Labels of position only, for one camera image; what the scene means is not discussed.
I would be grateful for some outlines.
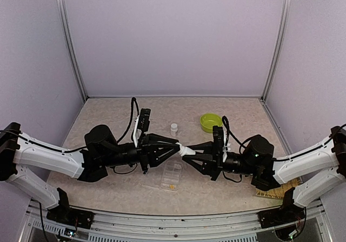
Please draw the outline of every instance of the metal frame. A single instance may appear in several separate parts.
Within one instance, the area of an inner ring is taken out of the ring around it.
[[[261,99],[264,102],[266,101],[266,99],[268,97],[268,94],[269,94],[269,91],[270,91],[270,88],[272,85],[272,81],[274,79],[274,74],[275,74],[275,71],[277,68],[277,63],[278,63],[278,59],[280,56],[281,47],[282,47],[282,43],[283,43],[283,39],[284,39],[285,28],[286,28],[287,20],[288,20],[290,3],[291,3],[291,0],[284,0],[284,2],[283,2],[281,20],[280,20],[280,25],[279,25],[279,32],[278,32],[276,43],[275,43],[274,55],[273,55],[273,58],[271,60],[269,74],[268,74],[268,77],[265,81],[265,86],[264,86],[263,93],[261,96]],[[57,0],[57,4],[58,4],[58,8],[59,8],[59,13],[60,13],[62,25],[63,25],[65,41],[66,41],[66,45],[68,47],[69,56],[70,56],[74,76],[75,76],[75,79],[77,82],[78,90],[80,92],[80,95],[82,97],[83,102],[86,102],[89,97],[88,97],[88,94],[87,94],[87,91],[85,88],[85,84],[83,82],[83,78],[82,78],[81,72],[79,70],[78,63],[77,63],[76,53],[75,53],[75,49],[73,46],[70,28],[69,28],[69,23],[68,23],[68,16],[67,16],[67,11],[66,11],[66,7],[65,7],[65,0]]]
[[[66,45],[69,51],[69,56],[71,59],[71,64],[72,64],[72,69],[74,72],[74,76],[77,82],[78,90],[79,93],[82,97],[83,102],[85,103],[88,99],[87,91],[85,89],[85,85],[82,79],[81,72],[78,67],[77,63],[77,58],[76,58],[76,53],[75,49],[72,43],[72,38],[71,38],[71,32],[69,28],[69,22],[68,22],[68,17],[67,17],[67,12],[66,12],[66,7],[65,7],[65,0],[57,0],[58,3],[58,8],[59,8],[59,13],[60,13],[60,19],[63,25],[63,32],[65,36],[65,41]]]
[[[95,213],[91,229],[79,228],[76,241],[99,242],[254,242],[257,233],[273,228],[261,229],[256,211],[203,216],[149,216],[126,213],[112,213],[93,210]],[[307,219],[317,218],[323,241],[331,242],[329,222],[320,200],[313,201],[307,209]],[[45,229],[49,233],[62,234],[65,228],[72,226],[55,223],[44,218]],[[32,228],[41,229],[38,204],[31,201],[25,215],[25,224],[20,242],[29,241]]]
[[[229,95],[116,95],[116,96],[91,96],[89,99],[113,99],[113,98],[129,98],[129,97],[167,97],[167,98],[244,98],[259,99],[259,96],[229,96]]]
[[[280,57],[280,52],[281,52],[282,43],[284,40],[284,35],[285,35],[285,30],[286,30],[286,25],[287,25],[287,21],[288,21],[288,14],[289,14],[290,5],[291,5],[291,0],[284,0],[282,12],[281,12],[279,32],[278,32],[276,43],[275,43],[274,55],[273,55],[272,60],[271,60],[269,74],[268,74],[267,81],[265,83],[264,90],[263,90],[262,97],[261,97],[261,99],[264,102],[268,98],[268,94],[269,94],[269,91],[270,91],[270,88],[272,85],[272,81],[274,79],[274,75],[276,72],[277,63],[278,63],[278,60]]]

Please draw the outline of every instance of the black cable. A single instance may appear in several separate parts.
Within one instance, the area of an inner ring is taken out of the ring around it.
[[[303,233],[303,230],[304,230],[305,225],[306,225],[306,223],[307,223],[307,208],[306,208],[306,207],[304,208],[304,211],[305,211],[305,218],[304,218],[304,224],[303,224],[302,230],[299,232],[298,235],[296,235],[296,236],[294,237],[294,239],[296,239],[297,237],[299,237],[299,236]]]
[[[135,97],[132,97],[131,99],[131,115],[130,115],[130,122],[128,127],[126,128],[124,134],[118,139],[118,143],[123,140],[123,138],[126,136],[126,134],[129,132],[129,129],[131,128],[131,123],[132,123],[132,118],[134,116],[134,104],[136,104],[136,109],[137,109],[137,115],[139,115],[139,107],[138,103]]]
[[[249,142],[250,140],[252,140],[253,137],[254,137],[254,136],[249,137],[249,138],[247,138],[246,140],[244,140],[244,142],[242,143],[242,145],[239,147],[239,154],[243,154],[243,152],[242,152],[242,147],[246,147],[246,146],[245,146],[245,143],[247,143],[247,142]]]
[[[48,238],[47,238],[47,234],[45,232],[45,229],[44,229],[44,224],[43,224],[43,216],[42,216],[42,204],[41,203],[38,203],[39,204],[39,215],[41,217],[41,226],[42,226],[42,231],[43,231],[43,235],[44,235],[44,238],[47,242],[49,242]]]
[[[227,177],[227,176],[225,175],[225,172],[224,172],[224,171],[222,171],[222,174],[223,174],[223,177],[224,177],[226,180],[232,181],[232,182],[234,182],[234,183],[240,183],[240,182],[243,180],[243,176],[242,176],[241,174],[239,175],[239,176],[240,176],[240,180],[239,180],[239,181],[235,181],[235,180],[233,180],[233,179]]]
[[[77,234],[77,231],[78,231],[77,224],[78,224],[78,217],[76,217],[76,223],[75,223],[75,229],[76,229],[75,233],[76,234]]]
[[[273,158],[273,160],[274,160],[275,162],[290,161],[290,160],[295,159],[295,158],[297,158],[297,157],[301,157],[301,156],[303,156],[303,155],[305,155],[305,154],[307,154],[307,153],[314,152],[315,150],[320,149],[320,148],[326,146],[329,142],[331,142],[331,140],[337,135],[337,133],[338,133],[342,128],[344,128],[345,126],[346,126],[346,123],[345,123],[344,125],[338,127],[337,130],[330,136],[330,138],[329,138],[323,145],[317,146],[317,147],[315,147],[315,148],[313,148],[313,149],[310,149],[310,150],[308,150],[308,151],[305,151],[305,152],[302,152],[302,153],[300,153],[300,154],[297,154],[297,155],[295,155],[294,157],[291,157],[291,158],[286,158],[286,159],[276,159],[276,158]]]
[[[223,125],[225,126],[225,128],[226,128],[226,130],[227,130],[227,133],[230,134],[230,135],[233,137],[233,139],[234,139],[235,141],[237,141],[237,143],[238,143],[240,146],[242,146],[243,148],[245,148],[245,146],[242,145],[242,143],[239,141],[239,139],[237,139],[237,137],[234,136],[234,134],[233,134],[232,131],[230,130],[228,118],[227,118],[226,116],[223,116],[223,117],[222,117],[222,123],[223,123]]]
[[[37,145],[37,146],[40,146],[40,147],[43,147],[45,149],[49,149],[51,151],[55,151],[55,152],[59,152],[59,153],[72,153],[72,152],[76,152],[76,151],[79,151],[81,149],[85,149],[87,148],[86,146],[81,146],[81,147],[78,147],[76,149],[73,149],[73,150],[60,150],[60,149],[54,149],[53,147],[49,147],[49,146],[46,146],[46,145],[43,145],[43,144],[40,144],[40,143],[37,143],[35,141],[32,141],[32,140],[28,140],[27,138],[24,138],[23,136],[19,135],[19,134],[16,134],[14,132],[11,132],[11,131],[8,131],[8,130],[0,130],[0,133],[3,132],[3,133],[9,133],[11,135],[14,135],[18,138],[21,138],[22,140],[24,140],[25,142],[28,142],[28,143],[31,143],[31,144],[34,144],[34,145]]]
[[[114,167],[111,167],[113,169],[113,172],[116,173],[116,174],[128,174],[128,173],[132,173],[136,168],[137,168],[138,164],[136,163],[136,166],[135,168],[133,168],[131,171],[129,172],[125,172],[125,173],[118,173],[115,171],[115,166]]]

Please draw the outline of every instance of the clear plastic container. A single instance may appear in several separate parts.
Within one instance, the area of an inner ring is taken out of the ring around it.
[[[147,188],[160,190],[163,169],[163,165],[154,169],[149,169],[149,171],[142,177],[142,185]]]
[[[160,187],[168,191],[177,191],[182,168],[183,164],[179,161],[167,161],[163,170]]]

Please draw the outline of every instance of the green bowl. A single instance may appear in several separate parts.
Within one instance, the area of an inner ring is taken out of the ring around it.
[[[207,133],[212,133],[213,126],[222,126],[222,120],[219,115],[213,113],[206,113],[199,119],[202,129]]]

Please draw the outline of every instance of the white bottle cap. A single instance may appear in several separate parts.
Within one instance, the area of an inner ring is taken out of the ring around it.
[[[178,130],[178,125],[173,123],[171,124],[171,131],[177,131]]]
[[[171,124],[171,135],[173,137],[176,136],[177,131],[178,131],[178,125],[175,123]]]

